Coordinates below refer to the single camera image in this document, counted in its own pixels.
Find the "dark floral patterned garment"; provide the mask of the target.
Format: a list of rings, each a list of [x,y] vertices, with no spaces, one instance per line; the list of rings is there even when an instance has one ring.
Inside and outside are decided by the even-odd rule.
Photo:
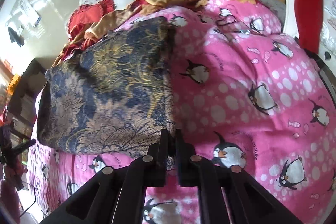
[[[37,138],[71,154],[146,154],[174,127],[169,57],[174,29],[163,16],[98,43],[46,72]]]

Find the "dark wooden side table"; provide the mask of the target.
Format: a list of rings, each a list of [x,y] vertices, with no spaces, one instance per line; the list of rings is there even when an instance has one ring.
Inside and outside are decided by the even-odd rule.
[[[7,105],[6,119],[14,122],[14,130],[26,138],[31,136],[36,121],[35,103],[45,83],[46,70],[37,59],[29,66],[15,85],[13,95]]]

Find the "pink penguin blanket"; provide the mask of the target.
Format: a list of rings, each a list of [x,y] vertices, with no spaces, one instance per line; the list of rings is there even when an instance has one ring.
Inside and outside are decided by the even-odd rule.
[[[260,3],[170,6],[108,32],[159,16],[174,29],[170,131],[180,128],[214,165],[248,172],[303,223],[326,223],[335,207],[335,107],[315,62]],[[49,215],[105,166],[134,159],[38,141],[29,151],[30,190]]]

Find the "red heart pillow left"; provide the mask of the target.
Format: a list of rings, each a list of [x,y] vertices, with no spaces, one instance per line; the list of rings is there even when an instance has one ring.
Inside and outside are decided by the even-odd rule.
[[[104,15],[114,11],[113,0],[102,0],[94,5],[81,5],[70,16],[68,35],[74,39],[85,25],[98,22]]]

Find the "red and gold blanket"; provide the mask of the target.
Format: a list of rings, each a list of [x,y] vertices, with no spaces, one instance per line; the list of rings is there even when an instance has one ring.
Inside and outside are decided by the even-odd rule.
[[[53,66],[59,65],[75,50],[85,50],[98,42],[108,31],[118,29],[129,18],[138,14],[150,15],[170,6],[185,6],[197,9],[205,6],[208,0],[135,0],[124,10],[112,10],[104,15],[94,17],[94,20],[81,19],[70,30],[70,40],[56,57]],[[256,4],[257,0],[232,0],[240,3]]]

